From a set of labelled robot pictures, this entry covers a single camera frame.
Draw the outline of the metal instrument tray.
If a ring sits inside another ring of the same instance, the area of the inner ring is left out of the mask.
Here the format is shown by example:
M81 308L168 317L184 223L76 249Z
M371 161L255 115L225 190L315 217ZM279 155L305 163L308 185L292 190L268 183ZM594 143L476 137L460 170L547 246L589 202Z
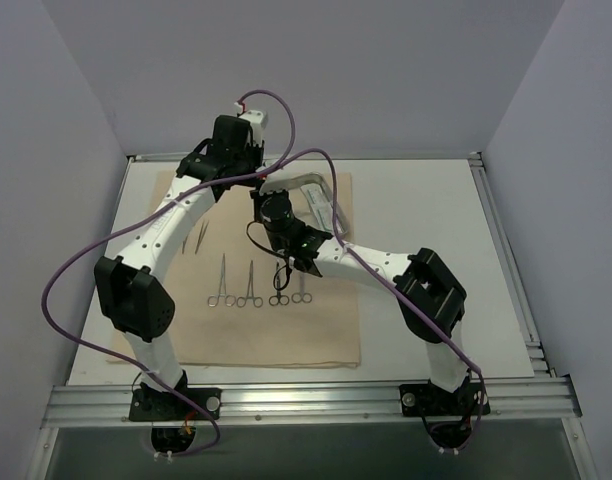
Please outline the metal instrument tray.
M318 227L318 224L315 220L315 218L313 217L313 215L311 214L311 211L309 209L308 203L306 201L306 198L304 196L304 194L301 191L301 188L303 186L306 185L310 185L310 184L316 184L319 185L322 190L325 192L326 196L328 197L328 200L330 201L330 204L332 206L332 223L333 223L333 232L331 234L333 234L335 231L338 231L338 233L340 234L341 237L345 237L350 233L351 230L351 225L350 222L347 218L347 216L345 215L342 207L341 207L341 203L338 202L337 206L336 206L336 212L337 212L337 217L336 220L333 220L333 205L334 205L334 198L333 198L333 191L332 191L332 187L329 185L328 181L324 178L324 176L320 173L317 172L309 172L309 173L302 173L296 176L291 176L289 174L286 174L285 172L281 172L279 177L296 177L297 181L299 183L299 187L290 191L287 191L288 193L291 193L292 191L297 191L298 193L300 193L305 202L306 202L306 206L304 208L299 208L298 209L298 213L297 213L297 217L306 221L308 220L310 222L310 224L316 228L318 228L319 230L321 230Z

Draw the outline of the surgical forceps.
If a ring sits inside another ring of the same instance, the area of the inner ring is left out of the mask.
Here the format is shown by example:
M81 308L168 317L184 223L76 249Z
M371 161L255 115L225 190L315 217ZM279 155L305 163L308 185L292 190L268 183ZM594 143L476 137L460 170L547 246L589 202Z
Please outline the surgical forceps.
M239 308L243 308L247 305L252 305L254 308L261 308L263 306L262 297L255 293L254 274L254 261L251 260L249 262L246 291L243 295L236 298L236 306Z

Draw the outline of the beige cloth wrap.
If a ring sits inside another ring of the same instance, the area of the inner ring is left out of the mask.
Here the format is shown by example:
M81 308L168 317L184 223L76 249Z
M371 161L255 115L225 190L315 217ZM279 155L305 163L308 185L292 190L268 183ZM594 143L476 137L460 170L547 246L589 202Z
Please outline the beige cloth wrap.
M308 304L261 308L247 305L211 308L217 292L222 254L226 255L228 293L246 291L249 262L254 261L255 293L273 292L274 257L259 250L268 243L252 225L253 203L243 187L227 191L190 234L164 279L175 315L169 328L175 355L186 365L237 367L340 367L360 363L357 286L347 280L306 278L313 296ZM197 255L202 221L209 221Z

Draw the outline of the white packet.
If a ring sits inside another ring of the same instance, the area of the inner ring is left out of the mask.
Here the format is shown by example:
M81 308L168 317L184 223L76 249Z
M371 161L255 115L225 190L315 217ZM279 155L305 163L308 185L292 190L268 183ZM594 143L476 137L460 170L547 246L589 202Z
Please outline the white packet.
M332 206L325 192L319 185L310 184L301 188L308 203L311 214L318 227L329 233L333 232Z

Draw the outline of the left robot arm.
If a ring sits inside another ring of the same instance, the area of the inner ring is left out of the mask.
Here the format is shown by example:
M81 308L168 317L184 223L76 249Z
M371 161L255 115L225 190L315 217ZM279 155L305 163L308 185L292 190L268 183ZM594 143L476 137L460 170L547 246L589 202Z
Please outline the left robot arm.
M163 286L173 257L196 222L233 186L253 187L263 163L267 116L250 110L217 117L210 138L180 163L148 222L114 258L94 267L102 314L123 333L154 390L151 405L165 419L180 417L188 405L186 377L167 330L175 303Z

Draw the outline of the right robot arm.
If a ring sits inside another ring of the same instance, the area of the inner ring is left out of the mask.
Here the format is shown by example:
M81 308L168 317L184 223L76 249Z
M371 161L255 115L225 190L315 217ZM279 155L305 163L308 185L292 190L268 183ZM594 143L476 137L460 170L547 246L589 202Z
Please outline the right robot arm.
M440 256L422 248L391 253L337 239L298 219L286 191L250 193L254 221L267 234L273 253L304 274L383 287L399 304L407 328L423 340L430 366L430 400L441 412L466 400L463 383L473 369L463 350L462 319L467 297Z

